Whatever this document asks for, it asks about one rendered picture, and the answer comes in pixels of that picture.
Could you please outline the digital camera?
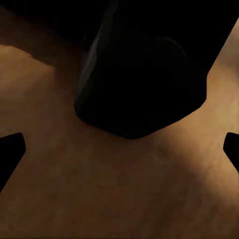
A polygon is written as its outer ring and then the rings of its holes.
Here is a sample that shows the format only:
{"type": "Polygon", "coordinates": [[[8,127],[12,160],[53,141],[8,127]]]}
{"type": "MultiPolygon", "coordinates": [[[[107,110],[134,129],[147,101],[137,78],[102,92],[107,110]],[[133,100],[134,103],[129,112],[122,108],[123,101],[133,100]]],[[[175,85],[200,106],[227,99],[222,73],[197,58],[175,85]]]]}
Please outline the digital camera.
{"type": "Polygon", "coordinates": [[[207,99],[207,75],[239,18],[239,0],[0,0],[81,41],[74,108],[128,139],[178,122],[207,99]]]}

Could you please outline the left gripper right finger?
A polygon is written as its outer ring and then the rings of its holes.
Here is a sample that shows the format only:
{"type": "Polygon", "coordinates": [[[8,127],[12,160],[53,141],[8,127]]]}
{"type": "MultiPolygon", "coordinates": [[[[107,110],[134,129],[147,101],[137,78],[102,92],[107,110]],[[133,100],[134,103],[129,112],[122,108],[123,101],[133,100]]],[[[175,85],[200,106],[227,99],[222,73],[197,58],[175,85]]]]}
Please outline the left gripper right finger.
{"type": "Polygon", "coordinates": [[[239,173],[239,134],[228,132],[223,150],[239,173]]]}

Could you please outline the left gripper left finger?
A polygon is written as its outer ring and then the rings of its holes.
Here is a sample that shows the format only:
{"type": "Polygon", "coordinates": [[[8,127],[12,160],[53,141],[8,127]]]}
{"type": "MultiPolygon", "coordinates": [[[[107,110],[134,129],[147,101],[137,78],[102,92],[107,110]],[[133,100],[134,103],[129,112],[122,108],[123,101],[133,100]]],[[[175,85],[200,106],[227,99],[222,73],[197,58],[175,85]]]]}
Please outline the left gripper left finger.
{"type": "Polygon", "coordinates": [[[21,132],[0,138],[0,192],[26,152],[21,132]]]}

